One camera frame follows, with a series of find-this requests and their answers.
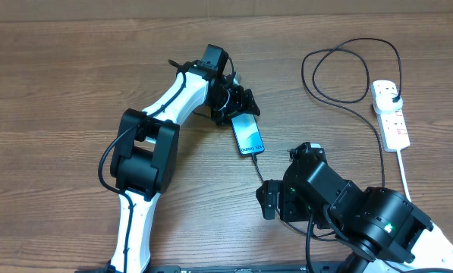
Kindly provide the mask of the blue Galaxy smartphone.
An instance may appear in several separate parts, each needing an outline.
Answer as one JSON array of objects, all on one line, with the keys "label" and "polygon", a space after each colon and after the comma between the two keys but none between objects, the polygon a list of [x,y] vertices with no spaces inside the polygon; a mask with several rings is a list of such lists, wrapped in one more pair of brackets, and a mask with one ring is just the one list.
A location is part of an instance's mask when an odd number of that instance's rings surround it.
[{"label": "blue Galaxy smartphone", "polygon": [[265,147],[254,115],[238,115],[231,121],[238,149],[242,156],[264,152]]}]

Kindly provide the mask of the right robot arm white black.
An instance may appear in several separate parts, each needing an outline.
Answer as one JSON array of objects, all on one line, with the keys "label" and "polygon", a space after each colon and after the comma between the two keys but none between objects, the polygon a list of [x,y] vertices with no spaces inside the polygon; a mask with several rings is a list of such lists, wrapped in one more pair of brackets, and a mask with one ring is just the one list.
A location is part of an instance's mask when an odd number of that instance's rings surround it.
[{"label": "right robot arm white black", "polygon": [[305,221],[308,240],[314,228],[333,231],[351,249],[339,272],[453,272],[453,244],[406,196],[386,187],[360,189],[328,165],[317,143],[289,153],[283,178],[256,190],[266,220]]}]

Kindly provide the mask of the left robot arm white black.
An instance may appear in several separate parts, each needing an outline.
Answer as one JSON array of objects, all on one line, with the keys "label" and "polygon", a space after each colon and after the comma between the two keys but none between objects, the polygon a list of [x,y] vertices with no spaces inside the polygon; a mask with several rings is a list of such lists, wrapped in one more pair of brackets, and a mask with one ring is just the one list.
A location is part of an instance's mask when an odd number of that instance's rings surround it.
[{"label": "left robot arm white black", "polygon": [[155,209],[174,176],[180,129],[189,115],[205,105],[219,126],[242,114],[260,115],[237,73],[225,74],[232,61],[223,48],[209,44],[199,60],[169,63],[176,69],[174,83],[153,104],[124,112],[99,161],[99,182],[118,195],[121,206],[115,253],[105,272],[148,269]]}]

